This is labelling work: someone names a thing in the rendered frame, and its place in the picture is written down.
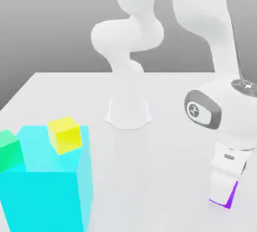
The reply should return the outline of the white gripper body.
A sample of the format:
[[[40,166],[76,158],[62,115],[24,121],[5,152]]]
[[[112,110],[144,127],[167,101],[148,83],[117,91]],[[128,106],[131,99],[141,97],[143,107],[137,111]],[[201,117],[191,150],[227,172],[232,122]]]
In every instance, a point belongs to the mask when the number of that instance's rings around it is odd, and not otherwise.
[[[241,175],[246,167],[251,149],[239,150],[216,141],[211,166],[233,175]]]

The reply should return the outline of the small purple cube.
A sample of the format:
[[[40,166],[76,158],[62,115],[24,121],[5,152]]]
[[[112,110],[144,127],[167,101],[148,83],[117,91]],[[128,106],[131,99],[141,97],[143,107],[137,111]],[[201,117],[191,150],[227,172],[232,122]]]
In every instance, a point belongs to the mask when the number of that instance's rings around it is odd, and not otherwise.
[[[212,203],[215,203],[217,205],[223,206],[224,208],[230,209],[231,206],[232,206],[232,202],[234,200],[234,196],[235,196],[237,186],[238,186],[238,181],[236,180],[235,185],[233,187],[233,190],[231,191],[231,194],[230,194],[226,204],[221,204],[221,203],[215,202],[212,199],[209,199],[209,201],[212,202]]]

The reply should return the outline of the small yellow cube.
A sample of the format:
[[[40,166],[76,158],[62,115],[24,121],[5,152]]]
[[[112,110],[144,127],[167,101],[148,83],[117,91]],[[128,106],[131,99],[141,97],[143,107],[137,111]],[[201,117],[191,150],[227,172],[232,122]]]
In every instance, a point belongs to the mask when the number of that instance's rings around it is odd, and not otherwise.
[[[79,124],[67,116],[47,123],[49,141],[58,155],[82,146]]]

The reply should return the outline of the small green cube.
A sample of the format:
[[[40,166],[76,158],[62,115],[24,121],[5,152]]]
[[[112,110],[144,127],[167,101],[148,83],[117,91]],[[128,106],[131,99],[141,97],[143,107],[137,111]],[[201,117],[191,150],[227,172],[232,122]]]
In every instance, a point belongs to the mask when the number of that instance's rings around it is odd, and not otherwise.
[[[0,131],[0,173],[24,162],[20,140],[10,130]]]

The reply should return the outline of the large cyan box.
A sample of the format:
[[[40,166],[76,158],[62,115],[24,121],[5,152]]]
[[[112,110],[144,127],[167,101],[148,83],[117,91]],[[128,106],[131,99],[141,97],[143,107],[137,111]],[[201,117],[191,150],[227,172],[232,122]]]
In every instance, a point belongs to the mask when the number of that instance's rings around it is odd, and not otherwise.
[[[82,146],[58,155],[45,126],[17,134],[24,162],[0,173],[0,202],[10,232],[88,232],[93,179],[89,129]]]

